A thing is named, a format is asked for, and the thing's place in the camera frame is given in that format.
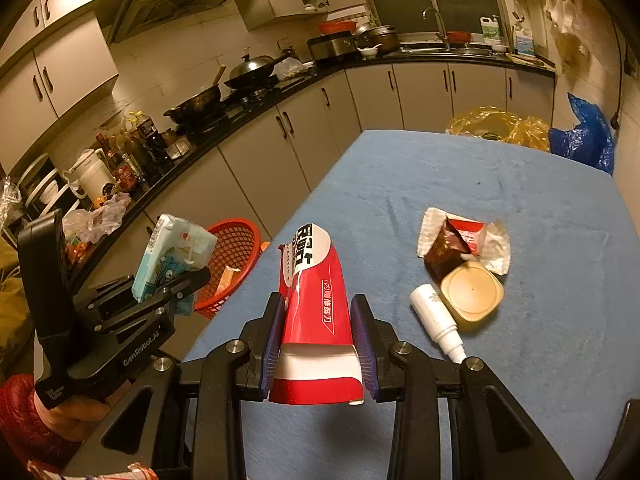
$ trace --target chrome faucet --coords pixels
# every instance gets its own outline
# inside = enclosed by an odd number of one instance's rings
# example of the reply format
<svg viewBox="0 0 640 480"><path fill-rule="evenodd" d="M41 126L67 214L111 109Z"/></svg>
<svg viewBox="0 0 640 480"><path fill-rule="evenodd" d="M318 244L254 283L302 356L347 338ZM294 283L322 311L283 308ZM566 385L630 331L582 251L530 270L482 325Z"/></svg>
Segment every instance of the chrome faucet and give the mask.
<svg viewBox="0 0 640 480"><path fill-rule="evenodd" d="M433 15L436 17L436 23L438 24L438 32L436 35L438 39L442 43L444 43L444 48L446 50L451 50L451 45L449 43L449 37L447 36L447 29L444 26L444 20L442 19L442 14L440 14L440 11L435 9L434 7L427 7L422 12L422 18L424 20L427 19L427 12L429 11L433 11Z"/></svg>

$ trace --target metal bolt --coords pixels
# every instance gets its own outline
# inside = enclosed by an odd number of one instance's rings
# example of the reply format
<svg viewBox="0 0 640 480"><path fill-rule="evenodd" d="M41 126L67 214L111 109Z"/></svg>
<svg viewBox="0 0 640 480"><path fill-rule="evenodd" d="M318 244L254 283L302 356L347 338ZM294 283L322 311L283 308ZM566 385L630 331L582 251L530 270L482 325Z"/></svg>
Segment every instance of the metal bolt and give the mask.
<svg viewBox="0 0 640 480"><path fill-rule="evenodd" d="M411 345L407 341L398 341L394 345L394 352L400 355L408 354L411 351Z"/></svg>
<svg viewBox="0 0 640 480"><path fill-rule="evenodd" d="M159 372L164 372L165 370L171 368L171 365L173 363L174 362L171 361L171 359L169 359L168 357L161 357L154 361L154 368Z"/></svg>
<svg viewBox="0 0 640 480"><path fill-rule="evenodd" d="M466 367L469 368L469 370L479 372L484 368L484 363L479 357L470 357L466 360Z"/></svg>
<svg viewBox="0 0 640 480"><path fill-rule="evenodd" d="M238 352L244 350L244 342L240 341L239 339L234 339L233 341L229 341L226 344L225 348L227 352L231 354L237 354Z"/></svg>

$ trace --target cabinet handle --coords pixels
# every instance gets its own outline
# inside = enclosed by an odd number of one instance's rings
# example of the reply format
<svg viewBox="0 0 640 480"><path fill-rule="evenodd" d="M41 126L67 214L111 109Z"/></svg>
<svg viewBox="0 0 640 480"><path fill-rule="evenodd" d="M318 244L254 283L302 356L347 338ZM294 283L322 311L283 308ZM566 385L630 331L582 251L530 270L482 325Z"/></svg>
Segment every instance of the cabinet handle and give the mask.
<svg viewBox="0 0 640 480"><path fill-rule="evenodd" d="M289 136L287 135L287 131L284 129L284 124L282 124L282 119L280 118L280 116L276 116L276 121L278 121L278 124L280 125L281 129L282 129L282 136L287 139Z"/></svg>
<svg viewBox="0 0 640 480"><path fill-rule="evenodd" d="M53 92L53 83L51 82L51 79L49 79L49 72L47 72L47 67L44 67L42 69L42 75L44 76L44 81L47 83L47 86L49 87L49 91Z"/></svg>
<svg viewBox="0 0 640 480"><path fill-rule="evenodd" d="M284 115L284 118L287 120L287 123L289 123L289 133L291 134L291 137L295 138L296 136L293 134L293 124L291 124L291 119L289 119L289 115L286 112L282 113Z"/></svg>
<svg viewBox="0 0 640 480"><path fill-rule="evenodd" d="M44 98L44 96L40 91L40 86L38 86L38 80L36 79L35 75L33 76L33 87L36 89L36 94L38 95L38 101L42 102L42 99Z"/></svg>
<svg viewBox="0 0 640 480"><path fill-rule="evenodd" d="M322 93L324 94L324 98L326 99L326 107L329 108L331 106L331 103L329 102L329 96L326 94L326 90L324 88L320 89L322 91Z"/></svg>

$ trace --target black countertop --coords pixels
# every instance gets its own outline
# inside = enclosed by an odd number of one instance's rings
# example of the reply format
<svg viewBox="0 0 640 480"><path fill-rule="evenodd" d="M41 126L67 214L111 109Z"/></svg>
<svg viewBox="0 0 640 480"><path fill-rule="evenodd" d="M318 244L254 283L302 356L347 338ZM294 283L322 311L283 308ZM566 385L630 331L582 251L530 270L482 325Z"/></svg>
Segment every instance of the black countertop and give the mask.
<svg viewBox="0 0 640 480"><path fill-rule="evenodd" d="M302 89L313 85L314 83L328 77L336 72L340 72L345 68L355 68L359 66L368 66L373 64L388 64L388 63L404 63L404 62L463 62L473 64L485 64L492 66L500 66L504 68L514 68L516 70L524 70L526 72L533 72L549 77L555 77L555 73L543 68L529 67L520 64L515 64L510 61L506 56L501 54L495 56L461 56L460 54L433 54L417 55L417 54L388 54L383 57L377 57L371 60L354 60L347 61L331 66L326 66L314 70L302 76L299 80L290 83L285 88L276 88L268 92L264 97L256 102L245 104L242 106L242 111L233 116L233 118L224 118L217 120L215 125L204 133L192 133L189 134L189 140L191 141L191 150L185 156L180 158L174 167L165 175L162 176L149 190L145 192L138 192L132 194L132 199L135 202L128 209L122 219L122 225L112 234L103 237L97 244L95 244L88 253L85 261L78 265L71 275L71 288L73 292L77 292L82 284L86 281L91 274L92 270L98 264L100 259L107 253L118 236L126 230L126 228L136 219L140 213L143 214L144 208L150 205L153 200L165 190L165 188L171 184L178 176L184 173L194 162L204 156L209 150L215 148L220 142L225 140L228 136L235 131L242 128L249 122L253 121L256 117L260 116L265 111L274 107L284 99L297 94Z"/></svg>

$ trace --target table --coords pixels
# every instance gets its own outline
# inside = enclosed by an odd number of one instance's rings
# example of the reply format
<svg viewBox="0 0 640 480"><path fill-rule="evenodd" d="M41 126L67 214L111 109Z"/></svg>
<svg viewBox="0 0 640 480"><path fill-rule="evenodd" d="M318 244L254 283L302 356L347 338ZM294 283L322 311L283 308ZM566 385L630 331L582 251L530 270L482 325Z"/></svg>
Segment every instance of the table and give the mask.
<svg viewBox="0 0 640 480"><path fill-rule="evenodd" d="M427 206L502 219L512 263L489 323L462 333L558 451L593 479L625 401L640 396L640 241L613 179L559 156L501 142L420 132L364 132L309 196L187 359L239 335L278 288L278 244L314 222L340 256L347 296L364 293L401 340L443 358L409 293L430 282L416 257ZM446 404L442 478L451 478ZM394 404L242 407L252 480L384 479Z"/></svg>

